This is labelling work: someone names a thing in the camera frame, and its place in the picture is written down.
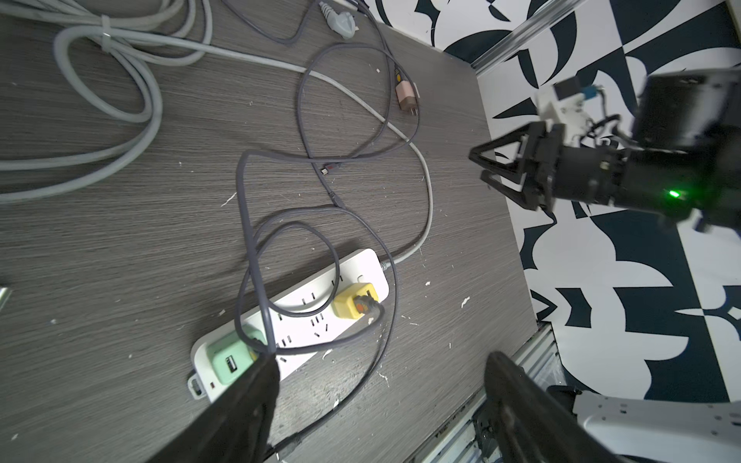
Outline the yellow USB wall charger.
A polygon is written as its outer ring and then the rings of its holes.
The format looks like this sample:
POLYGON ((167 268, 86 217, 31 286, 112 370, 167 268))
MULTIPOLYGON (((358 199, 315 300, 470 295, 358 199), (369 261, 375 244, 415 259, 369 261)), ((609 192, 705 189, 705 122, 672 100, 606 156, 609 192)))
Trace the yellow USB wall charger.
POLYGON ((332 309, 338 318, 357 320, 370 310, 370 300, 379 301, 372 283, 355 283, 338 292, 332 309))

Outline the silver mp3 player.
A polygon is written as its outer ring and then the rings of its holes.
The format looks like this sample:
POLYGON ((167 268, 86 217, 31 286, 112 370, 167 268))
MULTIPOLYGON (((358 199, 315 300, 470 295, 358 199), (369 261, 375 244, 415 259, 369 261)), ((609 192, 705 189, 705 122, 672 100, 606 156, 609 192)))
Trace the silver mp3 player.
POLYGON ((0 287, 0 311, 2 311, 8 303, 11 295, 12 290, 9 287, 0 287))

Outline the green USB wall charger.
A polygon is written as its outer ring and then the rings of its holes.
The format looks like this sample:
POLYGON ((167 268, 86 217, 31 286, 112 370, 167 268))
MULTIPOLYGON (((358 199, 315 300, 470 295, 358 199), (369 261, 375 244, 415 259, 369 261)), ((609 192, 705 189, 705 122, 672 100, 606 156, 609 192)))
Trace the green USB wall charger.
POLYGON ((206 348, 206 356, 219 383, 230 386, 246 372, 261 356, 237 335, 236 331, 211 343, 206 348))

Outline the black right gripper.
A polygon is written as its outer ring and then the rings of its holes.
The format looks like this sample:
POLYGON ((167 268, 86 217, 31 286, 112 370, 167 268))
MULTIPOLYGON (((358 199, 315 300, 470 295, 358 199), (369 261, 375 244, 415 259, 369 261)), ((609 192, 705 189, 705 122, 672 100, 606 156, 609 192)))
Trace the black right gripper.
POLYGON ((472 148, 468 159, 484 171, 480 179, 523 210, 551 211, 554 203, 556 165, 565 140, 562 123, 526 123, 494 140, 472 148), (515 147, 508 162, 499 149, 515 147), (522 187, 515 190, 494 174, 521 174, 522 187))

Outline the grey power plug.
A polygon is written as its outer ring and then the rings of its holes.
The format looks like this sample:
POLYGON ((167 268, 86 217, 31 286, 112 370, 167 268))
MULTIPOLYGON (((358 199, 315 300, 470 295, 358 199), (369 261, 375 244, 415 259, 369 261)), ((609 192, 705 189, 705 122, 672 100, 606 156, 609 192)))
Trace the grey power plug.
POLYGON ((349 12, 337 13, 333 7, 320 1, 320 11, 328 27, 345 40, 354 38, 357 31, 355 18, 349 12))

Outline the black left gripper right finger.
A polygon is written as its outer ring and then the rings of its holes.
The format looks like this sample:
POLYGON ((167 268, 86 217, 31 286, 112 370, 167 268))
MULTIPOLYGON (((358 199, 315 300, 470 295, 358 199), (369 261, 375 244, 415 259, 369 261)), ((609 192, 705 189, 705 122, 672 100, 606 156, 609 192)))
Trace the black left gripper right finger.
POLYGON ((488 355, 486 409, 505 462, 617 462, 505 353, 488 355))

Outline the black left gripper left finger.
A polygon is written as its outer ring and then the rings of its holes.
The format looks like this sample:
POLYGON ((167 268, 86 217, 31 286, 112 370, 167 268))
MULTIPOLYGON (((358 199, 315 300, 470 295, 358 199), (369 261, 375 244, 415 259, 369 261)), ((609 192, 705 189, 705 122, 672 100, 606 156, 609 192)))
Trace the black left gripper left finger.
POLYGON ((152 462, 262 462, 279 395, 273 354, 256 363, 152 462))

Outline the pink USB wall charger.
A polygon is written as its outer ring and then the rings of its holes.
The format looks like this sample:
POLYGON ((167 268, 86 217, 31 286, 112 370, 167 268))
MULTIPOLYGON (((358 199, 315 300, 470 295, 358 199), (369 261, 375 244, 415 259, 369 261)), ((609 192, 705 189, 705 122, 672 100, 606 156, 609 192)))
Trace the pink USB wall charger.
POLYGON ((409 81, 403 80, 397 84, 396 94, 401 111, 417 116, 419 107, 415 87, 409 81))

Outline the white power strip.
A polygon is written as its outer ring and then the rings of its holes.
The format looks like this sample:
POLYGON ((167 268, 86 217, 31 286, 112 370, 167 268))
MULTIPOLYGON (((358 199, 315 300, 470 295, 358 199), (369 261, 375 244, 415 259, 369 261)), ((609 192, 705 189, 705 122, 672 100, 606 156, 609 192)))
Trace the white power strip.
MULTIPOLYGON (((340 273, 335 273, 333 265, 316 272, 302 282, 274 297, 277 305, 292 312, 307 312, 320 307, 329 297, 332 286, 339 290, 357 283, 371 284, 376 290, 378 300, 384 301, 389 295, 389 283, 382 270, 380 260, 372 249, 361 249, 340 260, 340 273)), ((354 321, 338 318, 331 307, 313 318, 286 318, 281 314, 271 315, 275 339, 279 347, 299 347, 329 343, 349 330, 354 321)), ((194 368, 187 379, 186 387, 195 399, 216 401, 226 391, 208 358, 208 348, 229 337, 235 332, 230 318, 218 328, 200 337, 191 348, 190 359, 194 368)))

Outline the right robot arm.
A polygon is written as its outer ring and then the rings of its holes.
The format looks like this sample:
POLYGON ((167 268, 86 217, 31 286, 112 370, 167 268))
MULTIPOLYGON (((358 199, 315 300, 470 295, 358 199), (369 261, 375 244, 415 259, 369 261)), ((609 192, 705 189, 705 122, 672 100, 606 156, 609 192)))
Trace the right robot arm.
POLYGON ((648 77, 631 131, 584 111, 598 86, 577 78, 536 95, 538 119, 472 148, 482 180, 525 210, 557 200, 656 213, 700 212, 696 228, 740 227, 740 72, 648 77))

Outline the grey USB cable green charger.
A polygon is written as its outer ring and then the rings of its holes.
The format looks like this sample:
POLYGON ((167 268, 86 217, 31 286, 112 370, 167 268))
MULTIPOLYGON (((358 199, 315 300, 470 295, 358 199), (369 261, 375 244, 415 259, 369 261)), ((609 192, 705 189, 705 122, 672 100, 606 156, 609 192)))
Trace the grey USB cable green charger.
MULTIPOLYGON (((301 346, 301 347, 284 347, 279 348, 276 346, 276 341, 274 337, 274 329, 272 325, 272 318, 271 318, 271 311, 274 311, 276 313, 283 314, 284 311, 282 308, 275 306, 275 304, 272 303, 272 301, 267 297, 266 295, 266 287, 264 286, 264 282, 262 281, 262 273, 260 270, 260 257, 262 254, 264 254, 264 251, 268 249, 269 245, 279 237, 282 233, 285 233, 288 229, 304 229, 309 233, 312 233, 316 237, 318 237, 320 240, 322 240, 327 249, 330 251, 331 257, 333 259, 334 265, 335 265, 335 276, 337 278, 340 277, 340 261, 338 254, 336 252, 336 249, 331 244, 331 242, 318 230, 315 228, 309 226, 308 224, 302 223, 302 222, 289 222, 281 225, 280 227, 276 228, 271 235, 268 235, 266 239, 263 242, 258 242, 258 239, 261 237, 262 233, 264 232, 264 229, 266 227, 270 226, 273 222, 273 219, 279 219, 283 218, 284 216, 288 217, 291 214, 302 214, 302 213, 309 213, 309 212, 327 212, 327 213, 342 213, 345 215, 348 215, 355 219, 357 222, 359 222, 363 227, 367 229, 367 231, 371 234, 371 236, 378 242, 378 244, 383 248, 384 252, 387 255, 388 262, 386 264, 390 264, 390 267, 393 272, 394 277, 394 283, 395 286, 398 286, 398 274, 397 274, 397 266, 395 258, 392 256, 390 250, 386 246, 385 242, 378 236, 376 231, 374 231, 371 226, 364 220, 362 217, 360 217, 355 212, 348 210, 341 204, 340 200, 334 196, 334 191, 331 190, 329 186, 324 185, 325 190, 327 194, 330 196, 330 199, 332 200, 333 204, 328 204, 327 206, 317 206, 316 208, 296 208, 295 210, 283 210, 279 211, 275 217, 271 217, 266 219, 260 227, 258 227, 257 231, 253 231, 251 219, 249 217, 249 210, 245 198, 245 184, 244 184, 244 171, 246 168, 246 165, 249 161, 249 156, 251 155, 258 155, 262 157, 268 157, 276 161, 280 162, 287 162, 287 163, 309 163, 313 167, 318 167, 318 164, 346 164, 350 162, 360 162, 360 161, 369 161, 371 159, 381 158, 382 156, 386 156, 388 154, 391 154, 394 150, 398 150, 402 147, 410 146, 412 144, 412 139, 416 136, 417 131, 420 127, 420 121, 418 116, 418 122, 415 127, 415 131, 413 134, 409 137, 406 137, 403 133, 399 135, 404 141, 404 144, 395 146, 394 148, 389 148, 387 150, 379 150, 378 152, 369 152, 368 154, 353 154, 349 156, 335 156, 335 157, 324 157, 324 158, 315 158, 312 154, 312 151, 307 144, 305 140, 305 131, 304 131, 304 125, 302 120, 302 110, 301 110, 301 104, 302 104, 302 98, 304 94, 304 86, 308 78, 313 74, 313 69, 318 65, 320 60, 327 54, 341 50, 341 49, 370 49, 372 51, 377 51, 379 53, 383 53, 386 57, 386 60, 393 63, 392 65, 388 65, 389 71, 391 73, 392 68, 399 69, 399 72, 402 76, 409 77, 406 70, 403 68, 401 63, 396 59, 393 52, 389 50, 388 46, 372 46, 371 44, 333 44, 333 46, 329 46, 328 48, 325 48, 325 50, 322 50, 315 58, 314 60, 308 65, 304 71, 301 71, 301 69, 298 71, 299 73, 303 73, 303 77, 299 83, 298 91, 297 91, 297 98, 296 98, 296 117, 297 117, 297 125, 299 129, 299 134, 302 138, 302 143, 304 143, 305 150, 307 152, 308 157, 301 157, 296 156, 292 154, 279 154, 279 152, 258 152, 257 150, 247 150, 246 152, 243 152, 243 155, 241 158, 239 158, 239 163, 237 163, 237 177, 235 178, 235 181, 237 182, 237 202, 239 203, 239 213, 240 213, 240 220, 241 220, 241 226, 242 231, 244 235, 244 241, 247 251, 247 260, 248 260, 248 267, 246 270, 246 273, 244 275, 244 278, 242 280, 242 283, 240 284, 239 289, 239 295, 237 295, 237 304, 235 305, 235 321, 233 322, 235 324, 235 333, 237 333, 237 337, 244 343, 247 347, 255 351, 259 354, 269 354, 269 355, 304 355, 309 353, 316 353, 321 350, 325 349, 334 349, 340 346, 349 345, 350 343, 355 343, 355 341, 358 341, 360 339, 363 339, 368 333, 373 334, 374 330, 376 330, 376 325, 382 324, 384 322, 384 316, 385 316, 385 308, 378 302, 372 301, 370 297, 365 297, 367 295, 364 295, 365 299, 368 299, 372 304, 372 308, 376 308, 378 310, 378 319, 374 321, 371 325, 364 326, 360 331, 353 333, 350 336, 347 336, 345 338, 338 338, 333 341, 328 341, 328 343, 318 343, 317 345, 307 345, 307 346, 301 346), (266 336, 267 341, 260 341, 258 339, 250 338, 247 333, 244 331, 243 323, 242 323, 242 309, 244 305, 244 293, 246 291, 248 283, 250 283, 250 280, 252 280, 252 284, 255 290, 255 294, 258 297, 259 302, 259 309, 260 314, 262 317, 262 322, 264 323, 264 335, 266 336)), ((292 313, 292 312, 286 312, 286 316, 308 316, 309 318, 313 318, 316 314, 321 314, 329 305, 332 303, 334 297, 336 296, 337 291, 339 290, 339 282, 335 282, 332 284, 332 292, 328 296, 329 299, 325 301, 323 305, 321 305, 318 309, 314 310, 314 312, 306 312, 306 313, 292 313)))

